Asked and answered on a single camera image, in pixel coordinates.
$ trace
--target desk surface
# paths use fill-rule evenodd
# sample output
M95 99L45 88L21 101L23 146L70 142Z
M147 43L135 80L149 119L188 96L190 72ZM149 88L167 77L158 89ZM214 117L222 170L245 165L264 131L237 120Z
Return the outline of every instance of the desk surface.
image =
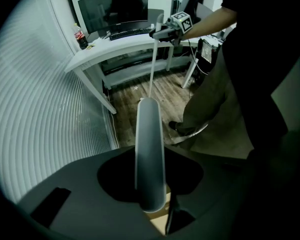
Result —
M209 37L204 36L203 39L207 40L211 45L218 46L219 41ZM198 45L199 38L192 38L189 40L191 46L196 47ZM98 57L104 56L106 54L113 54L113 57L118 56L118 51L122 50L120 53L125 54L130 51L126 51L127 48L140 47L140 50L149 49L154 45L154 39L149 36L149 34L139 34L128 37L123 37L117 40L110 41L110 39L98 38L92 42L95 47L87 50L78 51L74 57L71 59L69 64L66 66L64 72L68 73L73 69L93 60ZM182 46L189 46L188 40L181 41ZM158 47L171 47L172 44L169 42L159 42Z

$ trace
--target red bottle label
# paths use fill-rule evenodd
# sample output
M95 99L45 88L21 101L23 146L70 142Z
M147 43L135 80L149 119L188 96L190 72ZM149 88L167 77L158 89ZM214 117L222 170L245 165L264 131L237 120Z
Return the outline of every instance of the red bottle label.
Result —
M77 33L74 34L74 37L79 40L81 38L83 38L85 36L84 32L83 31L79 31Z

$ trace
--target person's arm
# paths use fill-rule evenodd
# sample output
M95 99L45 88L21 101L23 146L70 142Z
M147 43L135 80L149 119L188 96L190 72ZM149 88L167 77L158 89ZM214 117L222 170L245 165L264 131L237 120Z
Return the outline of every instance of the person's arm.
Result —
M183 40L197 38L219 32L237 22L237 12L225 7L214 11L205 19L193 25L182 37Z

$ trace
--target keyboard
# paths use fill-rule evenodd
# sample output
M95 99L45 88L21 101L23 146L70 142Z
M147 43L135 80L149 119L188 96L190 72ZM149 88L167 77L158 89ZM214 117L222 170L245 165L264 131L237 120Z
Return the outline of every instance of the keyboard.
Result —
M127 30L124 32L120 32L117 34L112 34L110 35L110 40L116 40L120 38L126 38L130 36L135 36L135 35L142 35L142 34L148 34L150 32L150 28L141 28L141 29L136 29L136 30Z

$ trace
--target black monitor screen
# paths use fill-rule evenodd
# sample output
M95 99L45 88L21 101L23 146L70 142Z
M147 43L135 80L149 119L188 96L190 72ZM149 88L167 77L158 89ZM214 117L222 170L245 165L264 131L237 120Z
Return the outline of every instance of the black monitor screen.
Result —
M125 22L148 20L148 0L79 0L88 33Z

